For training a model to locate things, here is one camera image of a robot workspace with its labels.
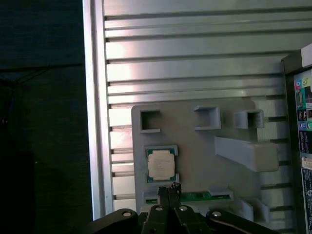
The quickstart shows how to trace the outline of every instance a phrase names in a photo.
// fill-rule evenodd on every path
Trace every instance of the black panel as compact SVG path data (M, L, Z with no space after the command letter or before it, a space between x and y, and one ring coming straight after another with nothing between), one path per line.
M305 110L297 111L296 109L296 95L293 79L294 71L296 71L296 73L301 73L306 70L302 67L299 67L300 64L301 55L299 56L298 53L294 53L293 55L288 56L282 60L285 74L287 74L285 75L285 83L292 155L293 196L296 215L296 228L297 233L304 234L306 233L306 217L302 186L300 151L309 153L310 148L312 149L312 145L310 145L312 136L307 132L299 132L298 134L297 117L298 120L307 119L307 112Z

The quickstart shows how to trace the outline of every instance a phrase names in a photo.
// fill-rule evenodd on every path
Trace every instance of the square holder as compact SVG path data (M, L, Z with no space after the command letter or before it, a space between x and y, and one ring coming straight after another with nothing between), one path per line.
M160 110L141 110L140 126L141 133L160 133Z
M218 106L199 105L194 108L199 118L203 119L203 126L196 126L196 131L214 130L221 128L220 109Z
M264 128L263 110L245 110L234 114L234 125L238 129Z

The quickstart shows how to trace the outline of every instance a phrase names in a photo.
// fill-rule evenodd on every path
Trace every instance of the slot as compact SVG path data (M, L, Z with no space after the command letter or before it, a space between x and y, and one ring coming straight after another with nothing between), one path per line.
M304 142L301 143L301 151L302 151L302 152L305 152L305 151L306 151Z
M300 90L296 90L296 102L297 102L297 105L302 104L303 102L303 96Z
M157 204L157 199L146 199L146 204Z
M300 132L300 140L304 141L304 134L303 134L303 132Z
M299 119L299 121L303 120L302 111L298 111L298 119Z

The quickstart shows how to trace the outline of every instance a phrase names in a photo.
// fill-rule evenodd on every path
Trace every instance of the screw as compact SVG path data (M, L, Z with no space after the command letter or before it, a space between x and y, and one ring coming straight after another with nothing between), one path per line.
M129 217L131 215L131 213L130 212L125 212L122 215L125 216L125 217Z
M219 211L213 212L214 217L220 217L222 214Z
M186 206L180 206L179 208L181 211L186 211L187 210L187 207Z

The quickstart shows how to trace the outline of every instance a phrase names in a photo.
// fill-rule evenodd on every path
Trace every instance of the dark fabric background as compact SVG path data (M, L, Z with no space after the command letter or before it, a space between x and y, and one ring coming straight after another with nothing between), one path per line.
M14 162L5 166L15 174L11 186L28 186L19 178L34 168L34 232L67 233L92 219L82 0L1 1L0 31L0 69L81 63L16 88L8 129L18 149L32 155L25 156L31 164L1 153ZM6 79L25 74L0 73ZM6 91L0 87L0 112ZM19 196L31 199L30 191Z

